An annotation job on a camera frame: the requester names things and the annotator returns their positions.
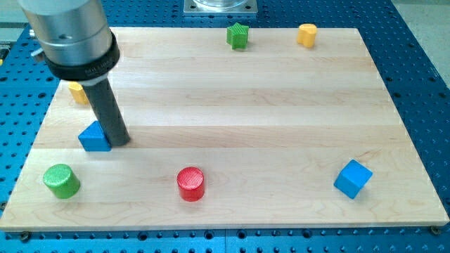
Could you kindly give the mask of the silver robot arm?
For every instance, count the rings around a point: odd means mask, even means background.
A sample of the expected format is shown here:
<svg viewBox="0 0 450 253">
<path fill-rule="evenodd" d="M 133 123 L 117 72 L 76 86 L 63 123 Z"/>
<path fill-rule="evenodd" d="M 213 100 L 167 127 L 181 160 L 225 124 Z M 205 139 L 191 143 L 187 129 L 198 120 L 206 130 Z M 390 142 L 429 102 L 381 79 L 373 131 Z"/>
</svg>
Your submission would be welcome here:
<svg viewBox="0 0 450 253">
<path fill-rule="evenodd" d="M 120 50 L 99 0 L 19 0 L 53 75 L 91 86 L 108 77 Z"/>
</svg>

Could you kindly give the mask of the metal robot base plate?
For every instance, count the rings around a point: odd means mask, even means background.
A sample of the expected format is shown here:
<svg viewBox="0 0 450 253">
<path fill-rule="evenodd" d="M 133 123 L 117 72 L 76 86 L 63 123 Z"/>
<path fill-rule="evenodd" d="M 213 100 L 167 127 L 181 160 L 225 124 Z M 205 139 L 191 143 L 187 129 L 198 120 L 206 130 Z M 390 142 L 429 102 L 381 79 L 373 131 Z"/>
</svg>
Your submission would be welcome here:
<svg viewBox="0 0 450 253">
<path fill-rule="evenodd" d="M 184 0 L 184 13 L 257 13 L 257 0 Z"/>
</svg>

